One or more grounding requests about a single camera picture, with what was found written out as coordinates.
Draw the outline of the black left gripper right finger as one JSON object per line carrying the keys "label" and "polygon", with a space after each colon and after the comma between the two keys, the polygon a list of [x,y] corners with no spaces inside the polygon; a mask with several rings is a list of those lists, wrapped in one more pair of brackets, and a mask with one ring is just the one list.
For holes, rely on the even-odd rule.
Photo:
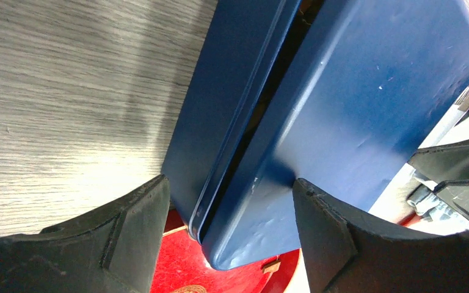
{"label": "black left gripper right finger", "polygon": [[303,178],[293,201],[311,292],[469,292],[469,231],[411,230]]}

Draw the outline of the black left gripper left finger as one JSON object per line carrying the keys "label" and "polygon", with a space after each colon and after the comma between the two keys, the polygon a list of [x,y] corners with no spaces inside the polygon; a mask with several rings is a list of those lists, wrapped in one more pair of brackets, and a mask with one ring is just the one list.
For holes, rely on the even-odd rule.
{"label": "black left gripper left finger", "polygon": [[169,203],[158,175],[38,234],[0,237],[0,292],[148,292]]}

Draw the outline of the blue tin lid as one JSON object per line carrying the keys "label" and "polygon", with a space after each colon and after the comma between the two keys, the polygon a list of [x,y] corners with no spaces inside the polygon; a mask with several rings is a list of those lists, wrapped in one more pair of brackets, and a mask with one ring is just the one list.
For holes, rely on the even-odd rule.
{"label": "blue tin lid", "polygon": [[200,235],[213,269],[300,247],[304,178],[364,211],[469,85],[463,1],[326,1]]}

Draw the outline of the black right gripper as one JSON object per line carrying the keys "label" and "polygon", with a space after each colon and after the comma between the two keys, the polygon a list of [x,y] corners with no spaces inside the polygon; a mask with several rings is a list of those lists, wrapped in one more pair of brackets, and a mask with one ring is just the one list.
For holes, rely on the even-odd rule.
{"label": "black right gripper", "polygon": [[[468,111],[452,128],[453,134],[469,134],[469,102],[465,105]],[[469,227],[469,139],[420,148],[408,164],[422,183],[407,199],[416,213]]]}

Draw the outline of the blue chocolate tin box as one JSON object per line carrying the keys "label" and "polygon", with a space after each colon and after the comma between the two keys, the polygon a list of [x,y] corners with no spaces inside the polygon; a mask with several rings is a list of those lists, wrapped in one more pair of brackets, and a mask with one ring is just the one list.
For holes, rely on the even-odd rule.
{"label": "blue chocolate tin box", "polygon": [[282,62],[321,1],[219,1],[162,172],[194,240],[254,111],[283,76]]}

